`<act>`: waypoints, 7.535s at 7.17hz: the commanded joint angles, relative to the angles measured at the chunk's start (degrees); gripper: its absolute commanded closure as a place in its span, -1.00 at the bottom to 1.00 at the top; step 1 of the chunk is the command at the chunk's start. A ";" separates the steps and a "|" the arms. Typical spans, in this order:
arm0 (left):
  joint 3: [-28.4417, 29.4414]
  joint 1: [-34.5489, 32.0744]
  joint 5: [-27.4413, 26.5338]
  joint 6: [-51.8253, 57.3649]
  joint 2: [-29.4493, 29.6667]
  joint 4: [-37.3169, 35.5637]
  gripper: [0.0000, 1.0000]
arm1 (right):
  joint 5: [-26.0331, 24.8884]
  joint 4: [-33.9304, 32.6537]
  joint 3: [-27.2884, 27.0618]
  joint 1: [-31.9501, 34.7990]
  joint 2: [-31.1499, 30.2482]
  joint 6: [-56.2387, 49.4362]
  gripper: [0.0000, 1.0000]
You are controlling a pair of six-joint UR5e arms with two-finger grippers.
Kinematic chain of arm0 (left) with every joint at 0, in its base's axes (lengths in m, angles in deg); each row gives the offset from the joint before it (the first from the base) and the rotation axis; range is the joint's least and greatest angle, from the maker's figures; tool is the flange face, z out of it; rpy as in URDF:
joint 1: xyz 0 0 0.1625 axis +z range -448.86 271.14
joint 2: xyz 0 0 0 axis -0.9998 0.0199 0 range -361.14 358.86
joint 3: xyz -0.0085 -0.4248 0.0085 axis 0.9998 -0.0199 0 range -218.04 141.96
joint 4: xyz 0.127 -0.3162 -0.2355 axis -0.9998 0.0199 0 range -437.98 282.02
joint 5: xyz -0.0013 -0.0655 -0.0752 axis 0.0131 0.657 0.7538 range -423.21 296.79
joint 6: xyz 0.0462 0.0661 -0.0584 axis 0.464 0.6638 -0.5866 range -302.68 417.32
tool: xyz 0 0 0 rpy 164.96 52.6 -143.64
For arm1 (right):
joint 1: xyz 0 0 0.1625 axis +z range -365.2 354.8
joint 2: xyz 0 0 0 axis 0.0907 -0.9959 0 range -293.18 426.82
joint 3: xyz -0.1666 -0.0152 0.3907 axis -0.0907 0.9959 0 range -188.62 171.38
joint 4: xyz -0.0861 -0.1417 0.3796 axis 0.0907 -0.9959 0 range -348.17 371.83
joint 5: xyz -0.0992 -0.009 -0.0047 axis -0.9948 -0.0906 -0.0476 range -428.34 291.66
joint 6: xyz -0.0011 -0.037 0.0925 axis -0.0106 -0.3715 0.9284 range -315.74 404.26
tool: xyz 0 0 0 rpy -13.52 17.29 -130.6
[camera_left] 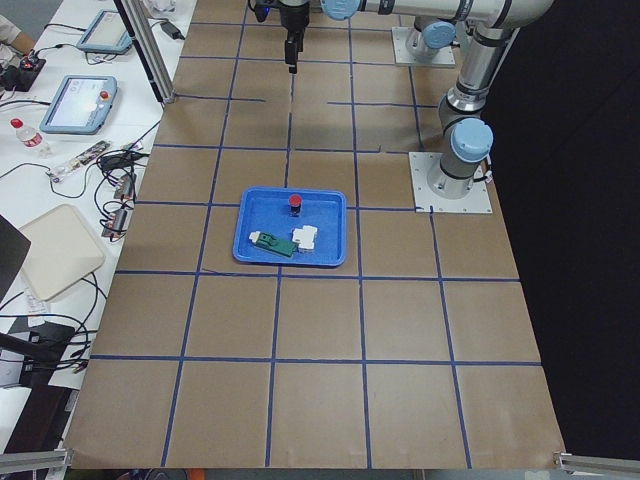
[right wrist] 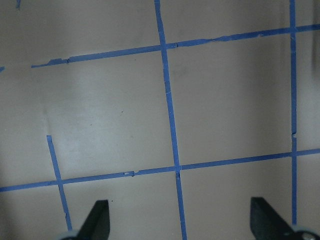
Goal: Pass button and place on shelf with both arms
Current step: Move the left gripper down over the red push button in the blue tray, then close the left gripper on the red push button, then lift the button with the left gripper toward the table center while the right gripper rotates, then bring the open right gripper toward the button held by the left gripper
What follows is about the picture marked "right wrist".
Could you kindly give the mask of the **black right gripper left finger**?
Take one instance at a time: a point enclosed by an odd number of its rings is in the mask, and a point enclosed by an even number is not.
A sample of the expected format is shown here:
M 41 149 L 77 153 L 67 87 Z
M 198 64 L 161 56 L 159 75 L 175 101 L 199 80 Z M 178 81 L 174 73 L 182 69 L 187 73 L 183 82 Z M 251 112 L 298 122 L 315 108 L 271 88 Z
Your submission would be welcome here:
M 108 200 L 97 200 L 78 232 L 79 240 L 108 240 L 110 236 Z

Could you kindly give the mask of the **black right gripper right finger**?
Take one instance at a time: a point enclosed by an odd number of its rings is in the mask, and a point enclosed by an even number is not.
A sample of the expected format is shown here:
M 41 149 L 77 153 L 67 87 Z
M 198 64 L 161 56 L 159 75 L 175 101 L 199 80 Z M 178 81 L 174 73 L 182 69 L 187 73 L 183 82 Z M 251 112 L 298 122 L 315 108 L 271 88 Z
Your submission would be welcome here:
M 256 240 L 294 240 L 295 232 L 263 197 L 250 200 L 250 230 Z

